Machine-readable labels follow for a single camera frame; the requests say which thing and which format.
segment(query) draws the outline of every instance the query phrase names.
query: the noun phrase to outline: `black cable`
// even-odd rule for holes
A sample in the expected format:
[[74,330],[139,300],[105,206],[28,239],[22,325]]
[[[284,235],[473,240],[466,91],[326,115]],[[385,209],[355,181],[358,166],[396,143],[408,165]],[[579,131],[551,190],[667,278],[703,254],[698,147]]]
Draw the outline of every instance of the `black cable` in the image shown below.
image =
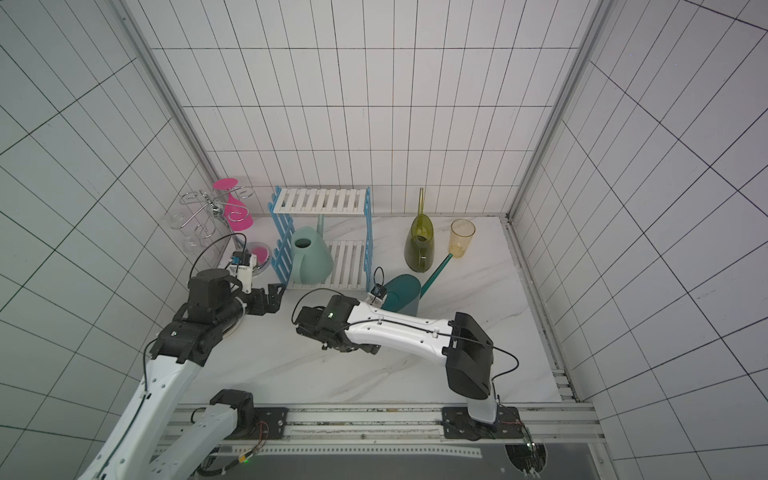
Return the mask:
[[309,294],[310,294],[310,293],[312,293],[312,292],[316,292],[316,291],[318,291],[318,290],[328,290],[329,292],[334,292],[336,295],[343,295],[343,293],[341,293],[341,292],[337,292],[337,291],[335,291],[335,290],[334,290],[334,289],[332,289],[332,288],[325,288],[324,286],[321,286],[321,287],[315,288],[314,290],[310,290],[309,292],[307,292],[307,293],[304,293],[304,294],[301,296],[301,298],[299,298],[299,301],[298,301],[298,302],[296,302],[296,306],[293,308],[293,312],[290,314],[290,322],[291,322],[293,325],[296,325],[296,322],[294,321],[294,318],[293,318],[293,316],[294,316],[294,315],[296,315],[296,309],[297,309],[297,308],[299,308],[299,304],[301,303],[301,301],[302,301],[302,300],[304,300],[304,297],[305,297],[305,296],[309,295]]
[[194,425],[194,414],[197,413],[197,410],[205,410],[205,407],[197,407],[195,410],[192,410],[192,415],[190,415],[190,422],[192,422],[192,425]]
[[147,392],[149,389],[149,379],[147,378],[147,349],[149,348],[149,345],[152,345],[155,342],[157,342],[157,339],[150,340],[149,343],[144,346],[144,355],[141,356],[141,368],[144,370],[144,392]]
[[96,478],[99,478],[101,476],[101,473],[104,471],[104,469],[107,468],[107,465],[109,465],[109,461],[112,460],[114,453],[120,448],[120,445],[123,443],[123,440],[125,440],[125,437],[128,435],[128,432],[131,430],[131,427],[136,421],[136,418],[139,416],[141,407],[144,405],[144,400],[150,397],[147,394],[149,390],[149,378],[147,378],[147,349],[149,348],[149,345],[152,345],[155,342],[157,342],[157,339],[153,339],[149,343],[147,343],[147,345],[144,346],[144,351],[141,354],[141,366],[142,366],[142,369],[144,370],[144,396],[141,397],[141,402],[139,403],[139,407],[136,409],[136,412],[134,413],[134,417],[131,419],[131,422],[128,423],[128,427],[125,429],[125,432],[123,432],[123,436],[120,437],[120,440],[118,440],[118,444],[114,446],[114,448],[112,449],[112,452],[109,454],[107,459],[104,460],[104,464],[101,466],[98,473],[96,474]]
[[382,282],[379,285],[383,285],[384,281],[385,281],[384,280],[384,269],[382,267],[380,267],[380,266],[376,267],[376,270],[373,271],[373,282],[376,283],[376,272],[378,272],[379,270],[382,271]]
[[197,262],[200,261],[200,258],[203,256],[204,253],[206,253],[208,251],[209,248],[211,248],[213,245],[215,245],[216,242],[224,240],[225,238],[234,237],[235,235],[242,235],[243,236],[243,254],[245,254],[246,253],[245,245],[246,245],[246,243],[248,243],[248,238],[245,236],[245,233],[235,232],[235,233],[229,233],[228,235],[224,235],[223,237],[221,237],[221,238],[211,242],[210,245],[205,247],[205,249],[203,249],[203,251],[200,252],[200,255],[198,255],[197,258],[194,259],[194,263],[192,263],[192,268],[190,268],[190,278],[189,278],[189,280],[192,280],[192,273],[194,272],[195,265],[197,265]]

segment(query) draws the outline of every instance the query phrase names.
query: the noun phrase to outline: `watering can handle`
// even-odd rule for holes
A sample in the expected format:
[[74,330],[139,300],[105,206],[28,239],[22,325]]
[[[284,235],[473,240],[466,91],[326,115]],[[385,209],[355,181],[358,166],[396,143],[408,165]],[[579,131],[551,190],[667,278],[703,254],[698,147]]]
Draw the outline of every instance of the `watering can handle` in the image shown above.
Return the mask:
[[301,263],[304,260],[304,253],[299,253],[296,258],[293,259],[293,265],[291,266],[290,276],[293,278],[293,282],[301,283]]

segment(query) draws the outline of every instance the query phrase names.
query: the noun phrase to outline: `white robotic arm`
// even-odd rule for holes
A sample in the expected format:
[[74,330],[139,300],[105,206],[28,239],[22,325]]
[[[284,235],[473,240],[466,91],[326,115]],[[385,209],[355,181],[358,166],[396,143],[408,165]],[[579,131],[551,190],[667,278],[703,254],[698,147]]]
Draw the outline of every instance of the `white robotic arm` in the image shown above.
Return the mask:
[[304,307],[296,332],[340,352],[376,354],[382,346],[445,366],[451,390],[467,398],[469,416],[492,425],[497,402],[490,380],[493,342],[477,322],[457,312],[453,320],[422,319],[335,295],[324,310]]
[[[269,285],[268,293],[251,290],[250,259],[241,261],[244,266],[233,271],[204,270],[190,279],[189,301],[158,335],[145,378],[80,480],[183,480],[222,440],[253,432],[259,422],[253,395],[222,390],[193,427],[150,462],[181,396],[224,333],[245,314],[280,308],[282,286]],[[453,320],[420,319],[335,295],[323,310],[304,307],[296,325],[299,334],[319,340],[324,349],[375,354],[386,346],[430,359],[445,367],[451,390],[467,398],[472,419],[497,421],[490,380],[493,342],[465,313]]]

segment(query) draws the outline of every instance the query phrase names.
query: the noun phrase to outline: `white marble surface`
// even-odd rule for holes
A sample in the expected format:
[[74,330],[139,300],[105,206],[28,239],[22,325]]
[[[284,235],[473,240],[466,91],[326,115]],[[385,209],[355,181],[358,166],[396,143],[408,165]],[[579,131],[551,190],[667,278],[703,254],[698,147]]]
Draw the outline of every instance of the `white marble surface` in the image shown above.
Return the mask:
[[[388,280],[411,273],[422,283],[448,253],[451,217],[431,217],[435,226],[435,262],[427,273],[414,273],[403,258],[412,217],[373,219],[373,265]],[[295,218],[296,227],[314,225],[313,218]],[[452,259],[419,304],[419,316],[452,319],[456,311],[472,315],[494,344],[520,359],[520,368],[496,379],[503,402],[560,402],[544,347],[512,262],[497,217],[471,219],[477,233],[460,259]],[[277,231],[270,218],[256,219],[251,231],[275,245]],[[365,238],[363,218],[326,218],[327,240]],[[256,286],[276,283],[270,268]],[[184,395],[183,403],[205,403],[220,389],[253,393],[257,403],[462,402],[448,388],[444,367],[396,350],[378,354],[323,351],[320,343],[296,334],[290,323],[296,301],[305,293],[289,290],[274,315],[247,316],[213,351]],[[305,305],[325,304],[332,293],[316,292]],[[514,360],[494,352],[492,375],[511,368]]]

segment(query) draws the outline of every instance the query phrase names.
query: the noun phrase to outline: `watering can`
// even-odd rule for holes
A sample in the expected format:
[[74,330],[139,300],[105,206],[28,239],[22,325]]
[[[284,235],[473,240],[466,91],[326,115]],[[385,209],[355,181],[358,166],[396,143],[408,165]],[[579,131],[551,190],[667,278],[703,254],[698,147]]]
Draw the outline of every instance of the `watering can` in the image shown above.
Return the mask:
[[291,280],[314,285],[323,282],[333,271],[333,256],[323,240],[324,216],[317,217],[317,230],[301,227],[291,237]]

